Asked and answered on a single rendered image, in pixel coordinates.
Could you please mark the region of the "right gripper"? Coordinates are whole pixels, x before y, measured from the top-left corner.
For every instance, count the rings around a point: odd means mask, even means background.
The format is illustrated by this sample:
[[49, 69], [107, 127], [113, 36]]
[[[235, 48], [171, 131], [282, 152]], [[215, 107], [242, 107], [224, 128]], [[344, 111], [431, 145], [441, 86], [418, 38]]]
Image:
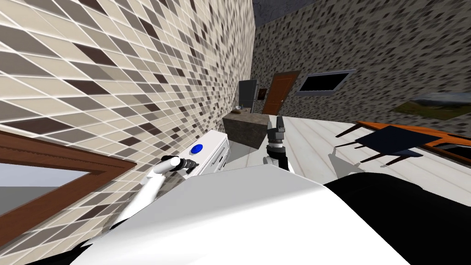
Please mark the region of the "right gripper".
[[284, 128], [283, 117], [277, 116], [276, 127], [272, 123], [268, 123], [267, 125], [268, 145], [273, 148], [283, 147], [284, 133], [285, 133], [285, 128]]

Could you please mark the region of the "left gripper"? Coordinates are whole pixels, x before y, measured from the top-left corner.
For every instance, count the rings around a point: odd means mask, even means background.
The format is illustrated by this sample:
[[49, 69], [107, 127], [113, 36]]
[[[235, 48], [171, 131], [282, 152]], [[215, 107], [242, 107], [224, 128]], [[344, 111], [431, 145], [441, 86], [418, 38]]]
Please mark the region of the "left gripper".
[[180, 158], [179, 170], [184, 170], [186, 174], [190, 174], [197, 166], [199, 164], [191, 159]]

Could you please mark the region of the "white drawer cabinet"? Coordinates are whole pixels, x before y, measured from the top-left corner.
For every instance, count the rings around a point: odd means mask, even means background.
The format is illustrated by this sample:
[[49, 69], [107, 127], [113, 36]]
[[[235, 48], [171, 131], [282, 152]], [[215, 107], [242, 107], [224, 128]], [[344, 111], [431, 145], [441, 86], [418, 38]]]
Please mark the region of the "white drawer cabinet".
[[[202, 144], [203, 149], [197, 154], [191, 154], [191, 148], [196, 144]], [[211, 174], [221, 171], [230, 154], [228, 135], [226, 133], [210, 130], [193, 144], [181, 152], [178, 156], [184, 159], [191, 159], [199, 164], [190, 174], [184, 170], [179, 170], [178, 174], [184, 179], [196, 175]]]

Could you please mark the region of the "brown wooden door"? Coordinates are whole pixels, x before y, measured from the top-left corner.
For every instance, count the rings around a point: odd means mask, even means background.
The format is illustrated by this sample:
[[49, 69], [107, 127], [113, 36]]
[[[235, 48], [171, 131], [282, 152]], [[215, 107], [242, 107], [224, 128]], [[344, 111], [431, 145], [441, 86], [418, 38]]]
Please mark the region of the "brown wooden door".
[[274, 74], [262, 114], [278, 115], [299, 74], [300, 70]]

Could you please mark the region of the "grey-brown counter block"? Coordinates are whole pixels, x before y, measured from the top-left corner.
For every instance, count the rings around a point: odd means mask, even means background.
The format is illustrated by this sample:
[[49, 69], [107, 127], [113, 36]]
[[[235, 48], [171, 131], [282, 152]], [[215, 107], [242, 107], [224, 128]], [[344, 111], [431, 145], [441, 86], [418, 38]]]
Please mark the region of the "grey-brown counter block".
[[267, 135], [268, 115], [241, 112], [229, 113], [222, 118], [225, 133], [230, 141], [259, 149]]

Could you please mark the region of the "dark grey fridge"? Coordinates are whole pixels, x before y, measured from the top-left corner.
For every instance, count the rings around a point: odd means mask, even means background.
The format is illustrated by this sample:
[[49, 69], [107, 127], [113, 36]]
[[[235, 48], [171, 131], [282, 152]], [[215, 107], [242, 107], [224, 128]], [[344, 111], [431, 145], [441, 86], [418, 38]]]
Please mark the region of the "dark grey fridge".
[[249, 108], [253, 112], [254, 102], [256, 101], [257, 79], [239, 81], [239, 100], [238, 106], [243, 109]]

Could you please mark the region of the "grey-framed dark window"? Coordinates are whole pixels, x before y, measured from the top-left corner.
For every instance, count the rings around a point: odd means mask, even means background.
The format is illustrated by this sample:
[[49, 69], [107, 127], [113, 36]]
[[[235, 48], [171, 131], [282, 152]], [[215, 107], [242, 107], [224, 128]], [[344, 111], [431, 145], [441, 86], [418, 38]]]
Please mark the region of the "grey-framed dark window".
[[331, 96], [356, 69], [308, 74], [295, 93], [297, 97]]

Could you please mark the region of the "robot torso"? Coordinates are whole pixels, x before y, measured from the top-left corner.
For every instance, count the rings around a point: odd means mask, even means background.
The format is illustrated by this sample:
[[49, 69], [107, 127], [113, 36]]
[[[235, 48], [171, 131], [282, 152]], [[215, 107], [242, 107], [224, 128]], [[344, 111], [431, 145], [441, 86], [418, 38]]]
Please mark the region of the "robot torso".
[[186, 179], [71, 265], [409, 265], [331, 190], [273, 165]]

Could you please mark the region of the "dark blue chair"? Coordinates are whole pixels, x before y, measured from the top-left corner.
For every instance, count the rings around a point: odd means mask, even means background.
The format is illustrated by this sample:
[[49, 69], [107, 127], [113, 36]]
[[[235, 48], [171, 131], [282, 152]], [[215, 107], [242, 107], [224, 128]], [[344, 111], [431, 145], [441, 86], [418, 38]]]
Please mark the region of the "dark blue chair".
[[396, 159], [385, 164], [385, 166], [390, 166], [410, 157], [422, 157], [423, 154], [414, 152], [411, 148], [416, 148], [439, 139], [440, 137], [434, 135], [410, 131], [389, 125], [366, 136], [360, 137], [354, 142], [342, 144], [341, 147], [360, 144], [358, 148], [367, 147], [378, 152], [377, 155], [362, 160], [360, 163], [366, 163], [383, 156], [395, 156]]

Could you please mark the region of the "brown-framed window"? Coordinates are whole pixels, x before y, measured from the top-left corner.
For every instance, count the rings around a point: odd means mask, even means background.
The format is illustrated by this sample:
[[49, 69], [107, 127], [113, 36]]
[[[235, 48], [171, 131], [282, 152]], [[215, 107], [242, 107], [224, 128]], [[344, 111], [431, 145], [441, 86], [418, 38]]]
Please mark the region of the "brown-framed window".
[[0, 247], [135, 166], [0, 131]]

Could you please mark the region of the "orange wooden table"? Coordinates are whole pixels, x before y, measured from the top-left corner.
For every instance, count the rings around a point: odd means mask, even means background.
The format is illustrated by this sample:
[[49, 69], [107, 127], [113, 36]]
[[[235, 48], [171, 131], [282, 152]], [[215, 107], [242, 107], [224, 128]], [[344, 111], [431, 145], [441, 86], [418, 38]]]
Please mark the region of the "orange wooden table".
[[[348, 130], [344, 131], [342, 134], [345, 135], [349, 132], [352, 132], [356, 129], [359, 129], [361, 127], [377, 131], [379, 129], [385, 128], [389, 126], [389, 124], [384, 124], [384, 123], [376, 123], [376, 122], [365, 122], [365, 121], [356, 121], [356, 124], [349, 128]], [[471, 147], [471, 138], [456, 135], [456, 134], [450, 134], [447, 132], [443, 131], [438, 131], [435, 129], [430, 129], [426, 127], [415, 127], [415, 126], [405, 126], [405, 125], [394, 125], [395, 127], [418, 132], [418, 133], [423, 133], [423, 134], [429, 134], [433, 136], [439, 137], [438, 140], [433, 141], [431, 143], [425, 144], [420, 146], [419, 148], [424, 149], [426, 151], [430, 151], [432, 153], [435, 153], [439, 156], [443, 156], [446, 158], [449, 158], [453, 160], [454, 162], [459, 162], [462, 164], [465, 164], [469, 167], [471, 167], [471, 158], [466, 158], [464, 156], [459, 156], [454, 153], [451, 153], [446, 150], [439, 149], [438, 146], [443, 146], [444, 144], [454, 144], [454, 145], [462, 145], [462, 146], [468, 146]]]

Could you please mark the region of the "landscape wall picture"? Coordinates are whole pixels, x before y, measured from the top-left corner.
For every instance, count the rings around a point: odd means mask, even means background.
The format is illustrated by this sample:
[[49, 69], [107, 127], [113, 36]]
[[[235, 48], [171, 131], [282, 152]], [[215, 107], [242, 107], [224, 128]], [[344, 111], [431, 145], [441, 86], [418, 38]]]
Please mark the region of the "landscape wall picture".
[[471, 113], [471, 92], [431, 92], [416, 96], [391, 111], [437, 120]]

